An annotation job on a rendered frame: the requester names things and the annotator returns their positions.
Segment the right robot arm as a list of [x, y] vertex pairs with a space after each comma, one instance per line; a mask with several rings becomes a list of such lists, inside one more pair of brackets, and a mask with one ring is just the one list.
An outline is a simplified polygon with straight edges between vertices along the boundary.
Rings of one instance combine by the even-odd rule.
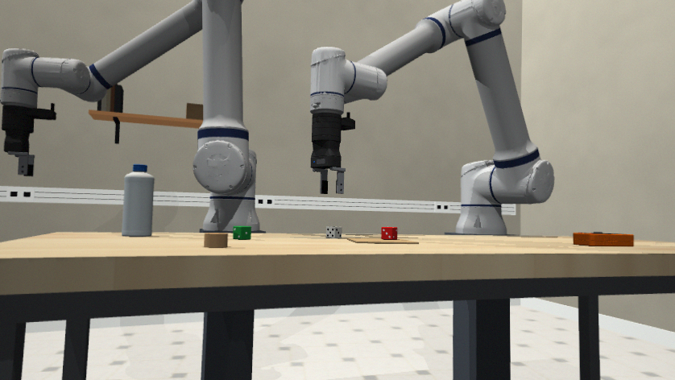
[[[84, 101], [100, 101], [106, 90], [202, 30], [203, 123], [197, 130], [193, 172], [210, 192], [203, 230], [259, 231], [255, 211], [256, 154], [242, 107], [242, 2], [192, 0], [88, 68], [81, 60], [42, 58], [27, 49], [2, 54], [2, 90], [38, 96], [58, 88]], [[250, 163], [249, 163], [250, 159]]]

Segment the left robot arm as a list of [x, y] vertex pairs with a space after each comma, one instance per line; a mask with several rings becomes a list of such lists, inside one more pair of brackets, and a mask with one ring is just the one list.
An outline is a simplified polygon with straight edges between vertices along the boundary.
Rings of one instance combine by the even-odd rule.
[[456, 233], [506, 235], [502, 204], [544, 203], [553, 191], [553, 166], [540, 159], [524, 120], [500, 29], [505, 14], [503, 0], [461, 0], [356, 63], [336, 47], [312, 53], [310, 98], [335, 95], [346, 104], [378, 100], [386, 91], [387, 76], [464, 38], [495, 154], [493, 160], [462, 167]]

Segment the brown cylinder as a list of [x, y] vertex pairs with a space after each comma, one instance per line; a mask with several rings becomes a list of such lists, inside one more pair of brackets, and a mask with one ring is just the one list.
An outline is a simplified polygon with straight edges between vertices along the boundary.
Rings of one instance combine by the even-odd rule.
[[205, 233], [205, 248], [226, 248], [228, 246], [228, 233]]

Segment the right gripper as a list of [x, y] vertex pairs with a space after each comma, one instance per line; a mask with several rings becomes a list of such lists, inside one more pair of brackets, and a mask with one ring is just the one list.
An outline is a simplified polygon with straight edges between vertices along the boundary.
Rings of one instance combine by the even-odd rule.
[[51, 109], [38, 109], [38, 96], [18, 90], [2, 90], [2, 130], [6, 132], [4, 151], [19, 157], [18, 175], [33, 176], [34, 155], [29, 155], [29, 135], [34, 132], [34, 119], [56, 120], [55, 104]]

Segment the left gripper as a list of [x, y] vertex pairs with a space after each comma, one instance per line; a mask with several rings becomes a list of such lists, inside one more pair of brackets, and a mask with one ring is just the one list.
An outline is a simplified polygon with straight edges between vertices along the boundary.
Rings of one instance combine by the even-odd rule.
[[342, 118], [344, 98], [335, 95], [311, 97], [310, 113], [313, 114], [311, 168], [321, 173], [320, 194], [328, 194], [328, 169], [337, 171], [336, 193], [344, 194], [346, 169], [341, 167], [341, 130], [355, 129], [355, 120], [350, 118], [350, 112]]

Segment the grey plastic bottle with blue cap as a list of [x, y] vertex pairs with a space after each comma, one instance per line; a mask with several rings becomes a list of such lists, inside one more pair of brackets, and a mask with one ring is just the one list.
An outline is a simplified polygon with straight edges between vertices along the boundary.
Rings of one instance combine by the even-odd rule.
[[154, 182], [154, 176], [147, 173], [147, 165], [134, 164], [133, 172], [125, 175], [123, 237], [152, 235]]

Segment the brown square mat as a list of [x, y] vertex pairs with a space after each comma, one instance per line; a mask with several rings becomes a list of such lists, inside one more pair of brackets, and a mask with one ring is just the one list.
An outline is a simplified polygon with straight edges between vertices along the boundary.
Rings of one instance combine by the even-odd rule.
[[347, 240], [355, 243], [370, 243], [370, 244], [419, 244], [419, 242], [413, 242], [404, 239], [383, 240], [381, 238], [347, 238]]

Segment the orange digital multimeter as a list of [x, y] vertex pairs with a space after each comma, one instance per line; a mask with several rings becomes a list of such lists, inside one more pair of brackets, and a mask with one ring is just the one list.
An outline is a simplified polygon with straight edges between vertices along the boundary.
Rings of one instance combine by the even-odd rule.
[[574, 245], [580, 246], [634, 246], [633, 234], [574, 233]]

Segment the red die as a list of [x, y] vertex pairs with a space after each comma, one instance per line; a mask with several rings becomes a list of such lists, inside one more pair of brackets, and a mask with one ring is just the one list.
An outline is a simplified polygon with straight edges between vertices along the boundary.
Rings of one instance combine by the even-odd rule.
[[382, 227], [381, 239], [397, 240], [397, 227]]

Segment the green die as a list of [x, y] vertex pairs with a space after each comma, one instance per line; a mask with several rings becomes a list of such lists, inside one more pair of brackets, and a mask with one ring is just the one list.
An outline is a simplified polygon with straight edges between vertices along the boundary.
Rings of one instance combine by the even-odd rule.
[[233, 239], [250, 240], [251, 239], [251, 227], [250, 226], [234, 226], [233, 227]]

